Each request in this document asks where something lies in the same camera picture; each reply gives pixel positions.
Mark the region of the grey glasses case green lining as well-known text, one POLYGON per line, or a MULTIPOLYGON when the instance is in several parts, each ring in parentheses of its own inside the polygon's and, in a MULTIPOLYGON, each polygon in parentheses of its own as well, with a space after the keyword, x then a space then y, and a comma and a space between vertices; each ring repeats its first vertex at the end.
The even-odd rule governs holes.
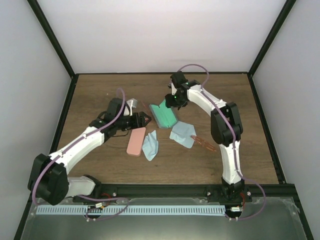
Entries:
POLYGON ((149 108, 160 129, 172 128, 178 122, 174 111, 166 106, 165 99, 159 105, 150 104, 149 108))

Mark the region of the light blue cleaning cloth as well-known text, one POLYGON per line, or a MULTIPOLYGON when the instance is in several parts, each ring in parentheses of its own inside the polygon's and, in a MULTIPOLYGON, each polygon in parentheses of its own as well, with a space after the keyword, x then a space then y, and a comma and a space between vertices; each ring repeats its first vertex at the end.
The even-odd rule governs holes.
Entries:
POLYGON ((178 121, 170 132, 169 138, 187 149, 191 149, 195 140, 191 136, 196 136, 195 127, 182 121, 178 121))

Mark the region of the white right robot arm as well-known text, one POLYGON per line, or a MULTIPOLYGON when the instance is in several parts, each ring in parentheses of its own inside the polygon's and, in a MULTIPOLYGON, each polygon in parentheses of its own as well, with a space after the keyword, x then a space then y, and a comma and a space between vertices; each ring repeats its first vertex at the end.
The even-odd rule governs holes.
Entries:
POLYGON ((210 116, 211 136, 222 157, 222 195, 229 202, 236 200, 245 188, 239 153, 243 125, 238 106, 213 96, 198 81, 187 80, 182 71, 170 76, 169 88, 171 93, 165 96, 167 108, 180 109, 192 102, 210 116))

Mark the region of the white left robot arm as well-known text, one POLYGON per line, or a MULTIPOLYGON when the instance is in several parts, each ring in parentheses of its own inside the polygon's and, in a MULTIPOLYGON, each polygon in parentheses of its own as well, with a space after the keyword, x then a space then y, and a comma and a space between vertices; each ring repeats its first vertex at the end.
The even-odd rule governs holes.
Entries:
POLYGON ((55 206, 68 197, 79 196, 97 202, 102 196, 102 183, 90 175, 70 177, 77 163, 103 145, 118 131, 141 130, 152 118, 145 112, 134 112, 136 104, 113 98, 72 142, 49 155, 39 154, 33 162, 27 188, 34 204, 37 199, 55 206))

